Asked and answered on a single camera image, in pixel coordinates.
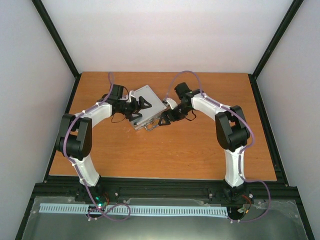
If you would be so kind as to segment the aluminium poker case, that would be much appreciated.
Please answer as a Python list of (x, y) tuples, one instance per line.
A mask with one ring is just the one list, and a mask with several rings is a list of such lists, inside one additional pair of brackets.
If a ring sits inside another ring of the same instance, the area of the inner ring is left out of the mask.
[(165, 104), (160, 100), (160, 98), (155, 94), (155, 92), (150, 88), (149, 85), (145, 85), (137, 90), (135, 90), (135, 98), (139, 99), (139, 96), (144, 97), (149, 103), (152, 104), (151, 108), (141, 109), (139, 113), (142, 117), (137, 120), (130, 121), (131, 126), (139, 131), (141, 129), (146, 129), (147, 131), (152, 131), (157, 128), (161, 113), (167, 109)]

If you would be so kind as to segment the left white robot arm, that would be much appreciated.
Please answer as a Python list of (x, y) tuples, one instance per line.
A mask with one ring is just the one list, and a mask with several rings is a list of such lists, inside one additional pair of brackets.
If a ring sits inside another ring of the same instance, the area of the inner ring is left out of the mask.
[(132, 94), (124, 99), (119, 96), (108, 96), (98, 100), (90, 108), (77, 114), (66, 113), (62, 116), (55, 148), (71, 163), (79, 182), (88, 186), (86, 195), (92, 201), (103, 198), (104, 188), (98, 185), (100, 178), (96, 171), (91, 150), (93, 145), (93, 127), (116, 113), (125, 116), (129, 121), (140, 118), (141, 110), (149, 109), (152, 104), (144, 97)]

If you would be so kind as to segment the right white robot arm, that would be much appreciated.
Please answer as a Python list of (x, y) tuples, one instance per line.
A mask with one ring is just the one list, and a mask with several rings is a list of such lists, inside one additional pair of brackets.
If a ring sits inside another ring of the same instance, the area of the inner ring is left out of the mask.
[(158, 125), (170, 125), (193, 111), (200, 111), (214, 120), (216, 138), (225, 154), (223, 194), (227, 201), (235, 202), (245, 192), (244, 155), (248, 139), (254, 136), (242, 108), (222, 104), (199, 89), (179, 92), (178, 97), (180, 103), (169, 97), (163, 100), (168, 109), (161, 113)]

